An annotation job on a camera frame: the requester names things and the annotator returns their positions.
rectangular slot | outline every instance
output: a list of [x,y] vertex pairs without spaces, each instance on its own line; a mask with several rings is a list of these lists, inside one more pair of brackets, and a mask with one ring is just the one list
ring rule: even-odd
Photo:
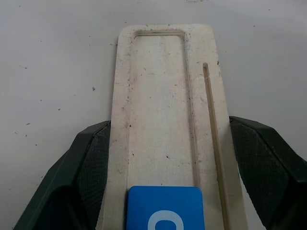
[[128,188],[197,185],[184,38],[136,36],[131,59]]

white table surface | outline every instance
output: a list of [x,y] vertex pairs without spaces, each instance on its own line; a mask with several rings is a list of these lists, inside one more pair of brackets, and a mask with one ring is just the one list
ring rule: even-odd
[[[212,27],[229,114],[274,127],[307,160],[306,1],[2,1],[0,229],[76,134],[110,119],[120,30],[175,23]],[[249,229],[264,229],[246,193],[245,205]]]

white surface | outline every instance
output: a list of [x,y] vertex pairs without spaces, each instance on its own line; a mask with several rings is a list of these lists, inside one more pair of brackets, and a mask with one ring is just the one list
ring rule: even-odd
[[177,185],[201,189],[206,229],[246,230],[217,62],[213,32],[206,25],[122,30],[108,180],[96,229],[124,229],[125,198],[132,186]]
[[[306,12],[304,0],[2,1],[0,228],[14,226],[75,135],[110,118],[128,24],[210,25],[229,114],[274,127],[306,160]],[[264,229],[246,206],[249,229]]]

white wooden board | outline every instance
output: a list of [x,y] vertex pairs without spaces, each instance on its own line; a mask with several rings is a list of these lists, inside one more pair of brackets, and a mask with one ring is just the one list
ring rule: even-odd
[[96,229],[124,228],[134,185],[197,186],[207,230],[246,230],[215,40],[205,25],[123,29]]

blue square tag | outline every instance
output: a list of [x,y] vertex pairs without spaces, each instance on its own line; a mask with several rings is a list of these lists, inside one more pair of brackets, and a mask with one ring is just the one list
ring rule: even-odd
[[127,230],[204,230],[202,195],[196,187],[134,186]]

